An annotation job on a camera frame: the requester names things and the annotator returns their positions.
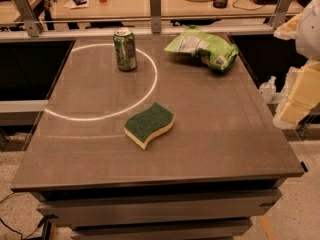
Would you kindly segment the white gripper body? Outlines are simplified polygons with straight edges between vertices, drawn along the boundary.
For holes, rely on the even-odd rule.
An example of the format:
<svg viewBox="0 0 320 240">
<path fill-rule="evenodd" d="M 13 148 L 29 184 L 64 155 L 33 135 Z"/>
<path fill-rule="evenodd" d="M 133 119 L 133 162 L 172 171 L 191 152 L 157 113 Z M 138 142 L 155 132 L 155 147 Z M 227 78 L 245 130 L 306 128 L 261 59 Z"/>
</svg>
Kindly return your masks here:
<svg viewBox="0 0 320 240">
<path fill-rule="evenodd" d="M 297 26 L 296 50 L 311 60 L 320 60 L 320 0 L 312 0 L 303 10 Z"/>
</svg>

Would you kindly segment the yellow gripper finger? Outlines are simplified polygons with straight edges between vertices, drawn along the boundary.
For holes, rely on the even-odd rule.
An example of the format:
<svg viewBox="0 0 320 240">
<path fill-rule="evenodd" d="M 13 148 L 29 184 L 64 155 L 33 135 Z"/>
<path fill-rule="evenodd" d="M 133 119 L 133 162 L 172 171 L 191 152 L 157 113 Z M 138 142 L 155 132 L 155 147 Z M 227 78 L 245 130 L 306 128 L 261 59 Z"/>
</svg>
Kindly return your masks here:
<svg viewBox="0 0 320 240">
<path fill-rule="evenodd" d="M 274 36 L 282 40 L 294 40 L 297 36 L 298 24 L 302 14 L 299 13 L 274 31 Z"/>
<path fill-rule="evenodd" d="M 293 129 L 320 103 L 320 62 L 308 60 L 301 68 L 291 67 L 273 124 L 280 129 Z"/>
</svg>

